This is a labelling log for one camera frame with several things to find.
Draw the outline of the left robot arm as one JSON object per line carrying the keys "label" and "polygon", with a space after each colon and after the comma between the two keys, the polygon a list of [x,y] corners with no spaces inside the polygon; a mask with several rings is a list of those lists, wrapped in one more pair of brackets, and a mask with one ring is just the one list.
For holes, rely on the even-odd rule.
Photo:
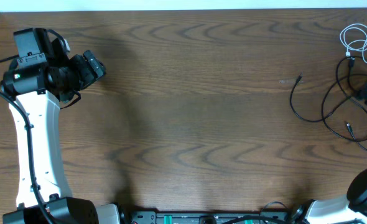
{"label": "left robot arm", "polygon": [[89,50],[69,57],[68,42],[53,30],[14,33],[17,58],[0,87],[9,102],[17,134],[19,188],[16,211],[4,223],[120,223],[115,204],[96,206],[75,198],[65,176],[59,115],[80,100],[80,92],[106,73]]}

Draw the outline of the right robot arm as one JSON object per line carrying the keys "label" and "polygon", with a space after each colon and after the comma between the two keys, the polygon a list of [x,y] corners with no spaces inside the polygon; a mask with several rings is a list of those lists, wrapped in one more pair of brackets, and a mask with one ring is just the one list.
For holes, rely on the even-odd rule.
{"label": "right robot arm", "polygon": [[[367,84],[360,91],[367,105]],[[300,206],[296,223],[367,223],[367,169],[350,184],[346,195],[330,200],[311,200]]]}

